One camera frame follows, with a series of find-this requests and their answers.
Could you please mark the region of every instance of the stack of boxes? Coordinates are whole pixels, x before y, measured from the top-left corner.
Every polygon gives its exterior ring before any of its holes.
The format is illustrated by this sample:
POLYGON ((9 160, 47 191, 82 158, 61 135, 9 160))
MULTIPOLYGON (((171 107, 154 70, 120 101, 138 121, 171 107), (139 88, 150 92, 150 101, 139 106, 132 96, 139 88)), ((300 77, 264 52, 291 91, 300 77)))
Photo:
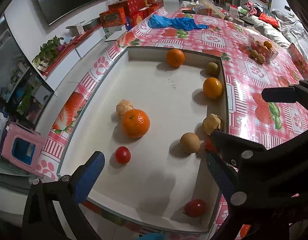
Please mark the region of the stack of boxes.
POLYGON ((163 0, 120 0, 109 5, 109 10, 100 14, 106 37, 115 31, 129 31, 163 6, 163 0))

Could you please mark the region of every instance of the table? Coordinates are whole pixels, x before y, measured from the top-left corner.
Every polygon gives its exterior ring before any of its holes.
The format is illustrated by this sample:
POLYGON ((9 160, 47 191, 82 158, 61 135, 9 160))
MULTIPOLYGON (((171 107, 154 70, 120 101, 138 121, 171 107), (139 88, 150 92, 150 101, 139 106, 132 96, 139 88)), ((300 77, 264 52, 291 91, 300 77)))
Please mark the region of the table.
MULTIPOLYGON (((184 16, 180 11, 169 14, 164 8, 160 8, 156 13, 165 17, 184 16)), ((54 128, 51 129, 42 150, 37 171, 50 175, 54 179, 57 177, 57 169, 61 163, 64 148, 78 119, 77 116, 73 117, 70 126, 64 128, 63 117, 69 107, 67 103, 84 107, 96 85, 106 77, 106 72, 126 46, 187 49, 221 57, 226 80, 224 86, 228 95, 229 133, 232 135, 262 143, 266 148, 272 148, 308 129, 308 111, 299 103, 277 103, 273 111, 269 107, 264 107, 261 99, 260 93, 263 88, 298 84, 299 80, 303 79, 285 49, 277 46, 279 54, 276 59, 270 64, 260 65, 248 56, 249 31, 246 28, 213 17, 191 16, 196 24, 206 24, 209 29, 182 31, 180 35, 171 27, 152 29, 147 24, 149 18, 146 18, 121 37, 91 66, 55 121, 54 128)), ((90 202, 85 202, 84 205, 132 231, 141 234, 158 231, 118 217, 90 202)), ((221 197, 210 234, 217 230, 227 215, 227 203, 221 197)), ((203 240, 208 239, 208 235, 189 236, 165 232, 165 238, 203 240)))

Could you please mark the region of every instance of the pink plastic stool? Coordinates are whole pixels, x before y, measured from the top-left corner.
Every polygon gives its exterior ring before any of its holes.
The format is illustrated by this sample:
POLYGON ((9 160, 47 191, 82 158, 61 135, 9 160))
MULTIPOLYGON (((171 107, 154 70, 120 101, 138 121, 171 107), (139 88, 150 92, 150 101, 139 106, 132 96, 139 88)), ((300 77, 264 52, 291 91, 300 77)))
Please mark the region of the pink plastic stool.
POLYGON ((43 177, 35 171, 46 138, 18 123, 11 122, 5 137, 2 156, 15 166, 43 177))

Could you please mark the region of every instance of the red bag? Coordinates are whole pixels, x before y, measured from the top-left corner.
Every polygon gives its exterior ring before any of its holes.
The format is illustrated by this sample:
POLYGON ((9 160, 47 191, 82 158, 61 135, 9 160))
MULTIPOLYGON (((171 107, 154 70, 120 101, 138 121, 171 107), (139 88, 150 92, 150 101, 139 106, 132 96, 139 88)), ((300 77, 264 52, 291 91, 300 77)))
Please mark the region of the red bag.
POLYGON ((261 13, 260 16, 259 16, 259 19, 262 20, 263 22, 269 23, 274 28, 279 28, 280 27, 278 21, 275 18, 273 18, 271 16, 268 16, 265 13, 261 13))

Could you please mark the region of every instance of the white tray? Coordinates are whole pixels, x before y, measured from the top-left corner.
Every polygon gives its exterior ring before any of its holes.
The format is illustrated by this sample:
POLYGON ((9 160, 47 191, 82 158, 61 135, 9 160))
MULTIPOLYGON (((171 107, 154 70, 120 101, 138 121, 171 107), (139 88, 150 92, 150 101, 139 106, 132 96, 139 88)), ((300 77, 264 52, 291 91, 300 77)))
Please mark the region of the white tray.
POLYGON ((181 233, 207 233, 218 206, 219 190, 207 168, 205 155, 187 155, 179 147, 186 132, 206 135, 201 123, 209 113, 218 114, 227 131, 228 112, 224 74, 218 79, 224 93, 208 100, 202 84, 208 62, 222 66, 221 59, 184 50, 186 65, 171 68, 165 63, 168 49, 130 47, 113 65, 94 92, 72 133, 60 174, 72 174, 94 151, 105 155, 105 167, 89 200, 133 222, 181 233), (150 129, 138 140, 127 138, 116 116, 121 99, 147 113, 150 129), (131 152, 131 161, 120 166, 113 158, 119 146, 131 152), (191 199, 206 201, 202 218, 183 214, 191 199))

